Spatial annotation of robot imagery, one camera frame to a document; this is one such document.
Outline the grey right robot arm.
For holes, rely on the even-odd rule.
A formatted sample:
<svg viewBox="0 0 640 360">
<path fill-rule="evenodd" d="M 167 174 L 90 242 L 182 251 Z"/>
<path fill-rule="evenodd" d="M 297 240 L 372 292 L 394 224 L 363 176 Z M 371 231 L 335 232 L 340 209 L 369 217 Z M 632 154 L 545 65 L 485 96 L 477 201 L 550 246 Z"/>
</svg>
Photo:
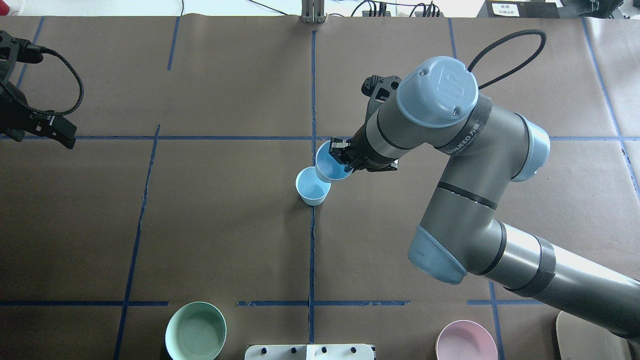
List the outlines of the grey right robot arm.
<svg viewBox="0 0 640 360">
<path fill-rule="evenodd" d="M 405 78 L 373 75 L 361 92 L 366 121 L 330 154 L 349 170 L 393 171 L 428 144 L 446 167 L 407 251 L 411 264 L 450 285 L 468 274 L 497 282 L 639 342 L 639 281 L 495 218 L 511 182 L 530 180 L 550 155 L 550 137 L 496 105 L 461 61 L 439 55 Z"/>
</svg>

